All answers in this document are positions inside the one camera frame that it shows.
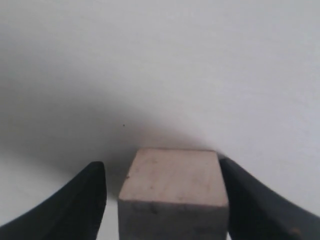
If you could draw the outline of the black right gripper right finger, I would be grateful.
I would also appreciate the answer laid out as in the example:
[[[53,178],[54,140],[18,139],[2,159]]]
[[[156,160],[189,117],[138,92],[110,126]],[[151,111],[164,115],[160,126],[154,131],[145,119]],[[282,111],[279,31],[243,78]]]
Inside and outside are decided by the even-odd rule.
[[[280,196],[235,161],[219,161],[233,240],[318,240],[320,218]]]

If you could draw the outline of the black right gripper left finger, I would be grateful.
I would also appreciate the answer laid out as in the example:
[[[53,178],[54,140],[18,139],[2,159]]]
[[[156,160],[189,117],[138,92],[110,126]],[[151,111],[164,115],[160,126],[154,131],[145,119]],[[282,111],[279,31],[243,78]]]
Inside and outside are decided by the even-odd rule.
[[[0,227],[2,240],[95,240],[107,203],[105,165],[88,164],[65,186]]]

